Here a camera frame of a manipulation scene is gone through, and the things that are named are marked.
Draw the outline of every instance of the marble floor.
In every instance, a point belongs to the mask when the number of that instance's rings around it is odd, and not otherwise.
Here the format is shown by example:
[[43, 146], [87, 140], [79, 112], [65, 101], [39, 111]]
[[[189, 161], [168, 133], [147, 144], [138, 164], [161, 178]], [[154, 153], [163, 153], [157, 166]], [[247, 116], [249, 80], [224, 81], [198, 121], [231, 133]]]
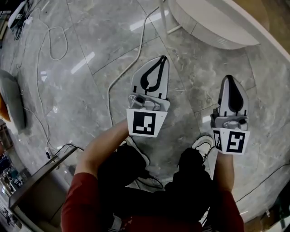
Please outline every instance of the marble floor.
[[[0, 52], [0, 68], [18, 78], [24, 105], [44, 122], [37, 95], [38, 82], [45, 117], [54, 147], [72, 142], [85, 147], [110, 127], [106, 91], [136, 57], [142, 21], [158, 4], [156, 0], [43, 0], [40, 19], [49, 27], [63, 27], [68, 52], [60, 61], [49, 55], [46, 37], [37, 54], [44, 25], [36, 20], [24, 27], [19, 41], [8, 31]], [[176, 21], [165, 2], [168, 29]], [[51, 31], [52, 56], [65, 50], [62, 31]], [[149, 170], [164, 183], [177, 171], [181, 152], [203, 133], [211, 134], [208, 115], [217, 106], [223, 77], [233, 75], [250, 98], [251, 137], [244, 156], [234, 159], [235, 200], [255, 188], [277, 167], [290, 159], [289, 67], [263, 45], [239, 50], [211, 47], [179, 29], [165, 36], [159, 10], [145, 27], [144, 45], [138, 62], [111, 90], [114, 122], [126, 117], [133, 73], [145, 62], [166, 55], [170, 62], [169, 113], [158, 138], [135, 137], [151, 160]], [[36, 118], [26, 112], [27, 128], [13, 135], [15, 148], [33, 174], [47, 162], [46, 138]], [[65, 161], [73, 171], [79, 153]], [[212, 175], [217, 152], [206, 167]], [[251, 194], [237, 202], [245, 221], [267, 210], [290, 179], [289, 167], [277, 171]]]

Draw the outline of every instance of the red shirt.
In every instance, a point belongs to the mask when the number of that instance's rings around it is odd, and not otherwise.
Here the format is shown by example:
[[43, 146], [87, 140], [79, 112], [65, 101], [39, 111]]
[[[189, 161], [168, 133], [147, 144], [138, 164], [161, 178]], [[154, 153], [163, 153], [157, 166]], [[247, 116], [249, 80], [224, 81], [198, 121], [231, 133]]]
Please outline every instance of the red shirt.
[[[243, 220], [232, 194], [219, 193], [220, 200], [211, 207], [212, 228], [220, 232], [243, 232]], [[66, 202], [62, 208], [63, 232], [101, 231], [98, 180], [91, 174], [78, 173], [73, 177]], [[166, 217], [135, 216], [124, 219], [126, 232], [201, 232], [199, 222], [174, 221]]]

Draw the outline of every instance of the person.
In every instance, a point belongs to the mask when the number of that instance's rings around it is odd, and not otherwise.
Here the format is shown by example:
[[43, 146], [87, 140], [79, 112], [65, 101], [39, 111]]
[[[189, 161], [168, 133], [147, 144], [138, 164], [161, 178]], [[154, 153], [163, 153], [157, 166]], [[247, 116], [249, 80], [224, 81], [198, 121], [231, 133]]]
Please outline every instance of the person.
[[[83, 152], [62, 208], [63, 232], [242, 232], [243, 220], [232, 196], [233, 156], [218, 153], [213, 180], [203, 165], [213, 146], [202, 136], [181, 155], [178, 172], [165, 191], [126, 187], [149, 177], [146, 158], [128, 144], [122, 121], [95, 138]], [[208, 211], [202, 227], [199, 220]]]

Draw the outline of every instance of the red sleeve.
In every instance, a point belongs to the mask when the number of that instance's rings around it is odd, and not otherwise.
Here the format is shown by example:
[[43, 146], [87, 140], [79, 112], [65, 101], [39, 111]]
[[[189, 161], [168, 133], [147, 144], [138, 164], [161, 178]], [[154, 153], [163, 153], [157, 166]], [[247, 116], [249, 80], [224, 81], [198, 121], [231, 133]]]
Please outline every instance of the red sleeve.
[[220, 232], [244, 232], [244, 222], [240, 216], [232, 193], [219, 192], [208, 213], [212, 229]]
[[62, 208], [62, 232], [101, 231], [98, 181], [89, 173], [73, 177]]

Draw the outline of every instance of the gray cushion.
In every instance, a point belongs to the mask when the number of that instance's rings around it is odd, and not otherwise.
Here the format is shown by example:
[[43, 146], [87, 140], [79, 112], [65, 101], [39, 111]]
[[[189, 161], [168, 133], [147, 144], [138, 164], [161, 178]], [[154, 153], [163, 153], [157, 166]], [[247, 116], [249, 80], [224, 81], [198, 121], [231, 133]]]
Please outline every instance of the gray cushion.
[[15, 77], [0, 69], [0, 93], [7, 106], [9, 117], [18, 131], [25, 128], [23, 104]]

